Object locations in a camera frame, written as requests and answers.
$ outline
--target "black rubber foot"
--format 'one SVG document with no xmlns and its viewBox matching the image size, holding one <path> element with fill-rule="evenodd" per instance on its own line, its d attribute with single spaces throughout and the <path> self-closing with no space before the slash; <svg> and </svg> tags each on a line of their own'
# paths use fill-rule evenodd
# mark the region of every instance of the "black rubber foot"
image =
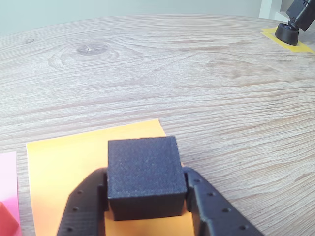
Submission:
<svg viewBox="0 0 315 236">
<path fill-rule="evenodd" d="M 292 29 L 287 24 L 280 23 L 275 35 L 282 42 L 296 46 L 299 38 L 299 31 Z"/>
</svg>

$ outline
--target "black foam cube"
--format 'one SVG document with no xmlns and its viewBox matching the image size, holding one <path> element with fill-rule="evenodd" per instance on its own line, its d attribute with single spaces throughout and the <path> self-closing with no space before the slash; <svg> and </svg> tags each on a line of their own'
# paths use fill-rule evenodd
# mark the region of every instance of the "black foam cube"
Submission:
<svg viewBox="0 0 315 236">
<path fill-rule="evenodd" d="M 187 187 L 175 137 L 109 141 L 107 171 L 115 220 L 182 214 Z"/>
</svg>

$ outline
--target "red object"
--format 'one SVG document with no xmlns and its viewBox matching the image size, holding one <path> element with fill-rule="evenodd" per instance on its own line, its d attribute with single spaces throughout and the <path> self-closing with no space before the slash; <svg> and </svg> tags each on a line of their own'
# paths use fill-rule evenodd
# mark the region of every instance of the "red object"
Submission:
<svg viewBox="0 0 315 236">
<path fill-rule="evenodd" d="M 18 228 L 19 223 L 0 202 L 0 236 L 14 236 Z"/>
</svg>

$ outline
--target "wooden table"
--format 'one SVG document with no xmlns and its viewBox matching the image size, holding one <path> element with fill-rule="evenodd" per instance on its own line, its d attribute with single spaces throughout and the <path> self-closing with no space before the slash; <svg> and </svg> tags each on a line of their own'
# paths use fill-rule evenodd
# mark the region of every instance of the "wooden table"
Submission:
<svg viewBox="0 0 315 236">
<path fill-rule="evenodd" d="M 0 38 L 0 152 L 159 118 L 195 168 L 267 236 L 315 235 L 315 55 L 260 33 L 270 20 L 128 16 Z M 315 32 L 300 33 L 315 49 Z"/>
</svg>

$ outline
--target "orange paper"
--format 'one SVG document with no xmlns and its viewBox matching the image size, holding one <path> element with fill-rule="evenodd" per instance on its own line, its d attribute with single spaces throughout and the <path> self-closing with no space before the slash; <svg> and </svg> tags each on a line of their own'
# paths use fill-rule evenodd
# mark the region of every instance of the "orange paper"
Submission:
<svg viewBox="0 0 315 236">
<path fill-rule="evenodd" d="M 157 119 L 27 144 L 31 206 L 37 236 L 56 236 L 69 194 L 107 166 L 108 140 L 165 136 Z M 115 222 L 105 214 L 107 236 L 192 236 L 191 214 Z"/>
</svg>

